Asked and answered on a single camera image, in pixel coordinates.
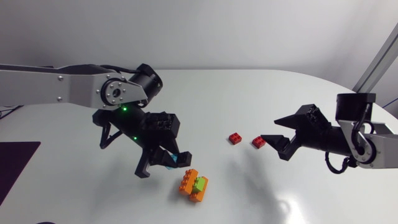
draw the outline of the robotic arm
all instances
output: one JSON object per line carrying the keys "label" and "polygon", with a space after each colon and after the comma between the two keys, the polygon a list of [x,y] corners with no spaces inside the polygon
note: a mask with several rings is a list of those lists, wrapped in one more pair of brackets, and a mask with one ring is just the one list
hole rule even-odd
{"label": "robotic arm", "polygon": [[[133,76],[127,80],[122,72]],[[142,148],[135,172],[140,178],[149,177],[147,169],[153,165],[190,166],[192,155],[180,152],[175,141],[180,127],[176,115],[141,110],[163,87],[148,65],[137,70],[110,65],[0,65],[0,81],[0,105],[73,103],[99,109],[93,122],[103,128],[100,147],[106,148],[122,134],[131,138]],[[119,131],[109,136],[111,124]]]}
{"label": "robotic arm", "polygon": [[[275,124],[295,129],[290,141],[283,135],[262,135],[281,159],[288,161],[296,150],[309,147],[325,151],[328,168],[335,174],[347,167],[368,169],[398,167],[398,135],[384,123],[371,121],[374,93],[348,93],[337,95],[336,120],[340,127],[332,126],[315,105],[303,105],[290,116],[275,120]],[[371,126],[364,132],[364,124]],[[329,153],[346,156],[341,170],[329,162]]]}

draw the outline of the gray wall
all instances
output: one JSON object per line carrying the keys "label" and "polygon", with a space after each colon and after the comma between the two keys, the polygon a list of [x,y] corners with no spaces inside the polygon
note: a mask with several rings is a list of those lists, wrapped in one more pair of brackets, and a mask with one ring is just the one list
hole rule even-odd
{"label": "gray wall", "polygon": [[0,62],[275,68],[352,88],[397,10],[396,0],[2,1]]}

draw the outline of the white tabletop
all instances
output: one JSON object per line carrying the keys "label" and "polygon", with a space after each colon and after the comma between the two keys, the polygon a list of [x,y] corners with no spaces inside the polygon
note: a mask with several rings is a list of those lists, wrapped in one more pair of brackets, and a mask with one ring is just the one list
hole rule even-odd
{"label": "white tabletop", "polygon": [[[125,136],[99,147],[94,109],[25,106],[0,122],[0,141],[41,141],[0,207],[1,223],[397,223],[398,170],[349,168],[332,174],[324,152],[300,148],[290,161],[260,134],[294,130],[274,120],[315,103],[334,121],[334,83],[277,70],[159,70],[162,91],[147,111],[175,113],[177,142],[193,154],[191,168],[209,178],[202,203],[178,194],[185,170],[134,175],[141,149]],[[374,105],[373,121],[398,130],[398,120]],[[232,146],[227,138],[243,140]],[[332,156],[340,167],[343,157]]]}

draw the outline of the orange lego brick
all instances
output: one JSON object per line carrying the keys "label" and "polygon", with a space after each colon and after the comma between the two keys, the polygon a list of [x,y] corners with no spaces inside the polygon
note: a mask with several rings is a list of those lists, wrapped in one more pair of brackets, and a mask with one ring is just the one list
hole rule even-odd
{"label": "orange lego brick", "polygon": [[195,179],[198,175],[198,171],[195,169],[189,169],[185,171],[185,176],[181,181],[181,185],[178,188],[178,191],[182,195],[189,195],[192,193],[193,184],[195,183]]}
{"label": "orange lego brick", "polygon": [[201,202],[203,200],[203,196],[205,196],[208,179],[206,177],[202,178],[206,181],[205,186],[203,187],[203,191],[191,194],[189,196],[189,200],[191,200],[192,202]]}

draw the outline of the purple mat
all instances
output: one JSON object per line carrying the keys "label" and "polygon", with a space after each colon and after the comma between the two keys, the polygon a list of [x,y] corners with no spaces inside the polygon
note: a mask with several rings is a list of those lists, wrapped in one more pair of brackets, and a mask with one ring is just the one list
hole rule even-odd
{"label": "purple mat", "polygon": [[39,142],[0,142],[0,205],[39,145]]}

